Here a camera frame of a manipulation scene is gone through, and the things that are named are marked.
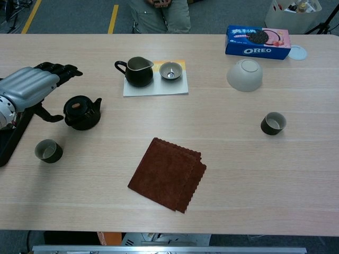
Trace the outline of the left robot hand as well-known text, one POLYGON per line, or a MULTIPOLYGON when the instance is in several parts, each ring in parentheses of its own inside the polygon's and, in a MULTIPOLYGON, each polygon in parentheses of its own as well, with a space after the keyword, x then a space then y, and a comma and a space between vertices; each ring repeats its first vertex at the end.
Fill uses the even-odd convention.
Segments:
POLYGON ((83 73, 73 65, 43 62, 22 68, 1 79, 1 128, 12 123, 17 113, 31 109, 46 122, 59 122, 62 115, 51 115, 42 101, 59 86, 83 73))

